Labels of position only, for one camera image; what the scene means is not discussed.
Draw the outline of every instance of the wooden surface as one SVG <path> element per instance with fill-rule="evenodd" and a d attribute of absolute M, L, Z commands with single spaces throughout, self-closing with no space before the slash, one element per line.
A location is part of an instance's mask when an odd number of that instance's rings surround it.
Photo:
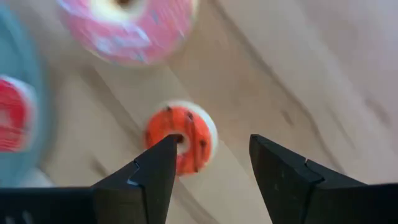
<path fill-rule="evenodd" d="M 58 185 L 91 185 L 142 152 L 142 129 L 158 105 L 198 103 L 220 134 L 218 153 L 197 175 L 176 181 L 168 223 L 271 223 L 253 178 L 248 143 L 262 134 L 333 169 L 301 106 L 253 57 L 210 0 L 187 43 L 164 64 L 121 68 L 69 37 L 54 1 L 12 0 L 47 62 L 57 138 L 41 167 Z"/>
<path fill-rule="evenodd" d="M 308 109 L 340 171 L 398 181 L 396 2 L 220 0 L 220 8 Z"/>

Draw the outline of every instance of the pink frosting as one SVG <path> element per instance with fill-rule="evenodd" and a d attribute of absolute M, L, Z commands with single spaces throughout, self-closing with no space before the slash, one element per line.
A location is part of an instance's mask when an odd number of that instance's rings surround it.
<path fill-rule="evenodd" d="M 135 21 L 115 24 L 96 18 L 90 0 L 58 0 L 72 36 L 114 63 L 150 64 L 162 60 L 185 38 L 193 24 L 193 0 L 147 0 Z"/>

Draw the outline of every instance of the donut hole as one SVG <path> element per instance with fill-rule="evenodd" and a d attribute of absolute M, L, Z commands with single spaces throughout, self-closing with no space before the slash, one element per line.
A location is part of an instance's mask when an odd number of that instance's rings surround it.
<path fill-rule="evenodd" d="M 187 138 L 186 135 L 183 133 L 175 133 L 177 136 L 176 142 L 177 142 L 177 154 L 181 155 L 186 152 L 188 152 L 189 147 L 190 147 L 190 141 L 189 138 Z"/>
<path fill-rule="evenodd" d="M 101 21 L 122 23 L 140 18 L 148 0 L 89 0 L 90 12 Z"/>
<path fill-rule="evenodd" d="M 129 8 L 136 0 L 115 0 L 115 1 L 116 4 L 118 4 L 120 7 Z"/>

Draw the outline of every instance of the pink toy donut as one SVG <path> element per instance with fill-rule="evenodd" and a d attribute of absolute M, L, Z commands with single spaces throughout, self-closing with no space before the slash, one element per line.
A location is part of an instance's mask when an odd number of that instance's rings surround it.
<path fill-rule="evenodd" d="M 117 64 L 162 60 L 192 28 L 198 0 L 58 0 L 74 38 Z"/>
<path fill-rule="evenodd" d="M 177 175 L 202 170 L 216 154 L 216 125 L 205 110 L 187 101 L 171 101 L 149 120 L 145 145 L 149 149 L 169 134 L 177 139 Z"/>
<path fill-rule="evenodd" d="M 33 88 L 0 76 L 0 152 L 19 152 L 33 138 L 36 114 Z"/>

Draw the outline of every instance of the orange toy donut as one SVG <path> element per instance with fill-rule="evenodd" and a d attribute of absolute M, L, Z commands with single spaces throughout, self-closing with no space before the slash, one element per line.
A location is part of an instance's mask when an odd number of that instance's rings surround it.
<path fill-rule="evenodd" d="M 146 127 L 146 148 L 169 134 L 178 136 L 177 175 L 199 172 L 215 155 L 216 126 L 206 111 L 193 103 L 169 102 L 153 115 Z"/>

